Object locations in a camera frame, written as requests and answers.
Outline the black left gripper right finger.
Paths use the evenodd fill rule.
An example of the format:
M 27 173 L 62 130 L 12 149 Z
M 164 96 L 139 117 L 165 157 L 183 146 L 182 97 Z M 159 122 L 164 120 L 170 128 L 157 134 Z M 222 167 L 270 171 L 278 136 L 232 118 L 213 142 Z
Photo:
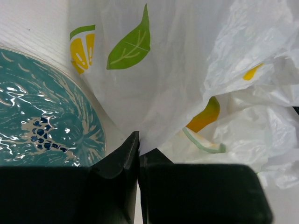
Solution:
M 145 224 L 271 224 L 255 172 L 241 164 L 177 164 L 154 149 L 139 157 Z

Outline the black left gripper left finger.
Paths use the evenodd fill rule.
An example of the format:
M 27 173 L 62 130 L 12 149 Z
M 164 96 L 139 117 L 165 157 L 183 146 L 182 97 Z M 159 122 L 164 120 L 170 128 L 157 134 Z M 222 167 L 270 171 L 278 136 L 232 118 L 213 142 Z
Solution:
M 1 167 L 3 224 L 131 224 L 139 133 L 90 167 Z

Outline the white printed plastic bag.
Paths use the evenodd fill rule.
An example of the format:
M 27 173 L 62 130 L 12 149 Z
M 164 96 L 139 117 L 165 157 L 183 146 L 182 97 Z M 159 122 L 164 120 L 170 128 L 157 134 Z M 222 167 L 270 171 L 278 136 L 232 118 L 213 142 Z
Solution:
M 72 0 L 71 60 L 141 153 L 241 163 L 264 186 L 299 185 L 296 0 Z M 211 97 L 217 120 L 187 124 Z

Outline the yellow orange fake fruit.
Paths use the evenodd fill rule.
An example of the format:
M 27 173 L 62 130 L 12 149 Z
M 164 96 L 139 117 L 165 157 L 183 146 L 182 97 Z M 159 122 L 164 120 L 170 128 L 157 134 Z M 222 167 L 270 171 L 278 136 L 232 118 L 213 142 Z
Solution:
M 211 97 L 205 109 L 196 115 L 188 124 L 187 128 L 195 133 L 207 125 L 215 122 L 220 114 L 220 104 L 216 97 Z

